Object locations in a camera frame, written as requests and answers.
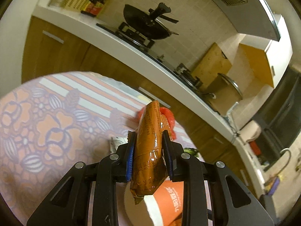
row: black frying pan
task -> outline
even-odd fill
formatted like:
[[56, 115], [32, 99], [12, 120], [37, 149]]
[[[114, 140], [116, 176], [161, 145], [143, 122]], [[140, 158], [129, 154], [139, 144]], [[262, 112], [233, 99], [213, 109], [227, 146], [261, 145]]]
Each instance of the black frying pan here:
[[157, 17], [164, 13], [170, 13], [171, 9], [164, 3], [160, 3], [159, 6], [153, 10], [150, 14], [141, 11], [129, 4], [126, 4], [123, 9], [123, 16], [126, 23], [133, 27], [136, 31], [152, 40], [160, 40], [176, 34], [166, 28]]

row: range hood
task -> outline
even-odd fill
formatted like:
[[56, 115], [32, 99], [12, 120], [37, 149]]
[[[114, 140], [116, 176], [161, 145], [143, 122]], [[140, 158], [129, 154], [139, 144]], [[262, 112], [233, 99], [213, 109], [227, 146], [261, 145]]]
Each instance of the range hood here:
[[213, 0], [238, 33], [279, 41], [280, 32], [265, 0]]

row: cabinet drawer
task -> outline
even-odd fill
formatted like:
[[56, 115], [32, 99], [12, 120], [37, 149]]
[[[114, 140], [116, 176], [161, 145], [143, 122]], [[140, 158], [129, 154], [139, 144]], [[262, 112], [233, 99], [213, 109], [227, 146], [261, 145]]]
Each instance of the cabinet drawer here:
[[24, 47], [22, 82], [79, 70], [89, 45], [55, 25], [32, 17]]

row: table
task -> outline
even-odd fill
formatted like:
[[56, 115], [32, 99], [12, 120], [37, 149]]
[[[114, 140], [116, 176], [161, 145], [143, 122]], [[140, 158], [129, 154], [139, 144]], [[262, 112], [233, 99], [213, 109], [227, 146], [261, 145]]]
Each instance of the table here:
[[[126, 137], [128, 130], [135, 130], [136, 113], [149, 102], [121, 82], [87, 72], [40, 77], [3, 97], [0, 193], [19, 221], [26, 225], [76, 162], [91, 164], [107, 156], [111, 137]], [[176, 142], [195, 148], [177, 122], [174, 131]], [[119, 225], [131, 225], [124, 211], [124, 189], [117, 184]]]

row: drawer handle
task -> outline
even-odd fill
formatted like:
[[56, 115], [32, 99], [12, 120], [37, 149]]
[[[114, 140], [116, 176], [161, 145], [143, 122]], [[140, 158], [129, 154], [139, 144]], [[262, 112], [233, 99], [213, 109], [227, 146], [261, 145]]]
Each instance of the drawer handle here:
[[241, 176], [243, 176], [243, 181], [246, 186], [249, 186], [248, 180], [246, 179], [246, 175], [243, 170], [240, 170]]
[[276, 73], [275, 73], [275, 68], [274, 68], [274, 66], [273, 66], [273, 65], [272, 65], [271, 69], [272, 69], [272, 74], [273, 74], [273, 76], [275, 76], [275, 75], [276, 75]]
[[61, 44], [64, 44], [64, 40], [62, 40], [61, 38], [59, 38], [59, 37], [57, 37], [57, 36], [55, 36], [55, 35], [53, 35], [51, 33], [49, 33], [48, 31], [43, 31], [43, 34], [46, 35], [46, 36], [49, 36], [50, 38], [58, 41]]
[[154, 99], [154, 100], [158, 100], [158, 102], [162, 105], [164, 105], [166, 108], [170, 109], [171, 106], [168, 105], [167, 103], [165, 103], [164, 101], [162, 101], [161, 99], [157, 98], [155, 95], [152, 95], [150, 92], [146, 91], [145, 89], [143, 89], [142, 87], [139, 87], [138, 90], [144, 94], [146, 94], [148, 97]]
[[224, 142], [222, 140], [219, 140], [217, 137], [215, 137], [215, 135], [213, 136], [213, 139], [216, 140], [217, 142], [224, 144]]

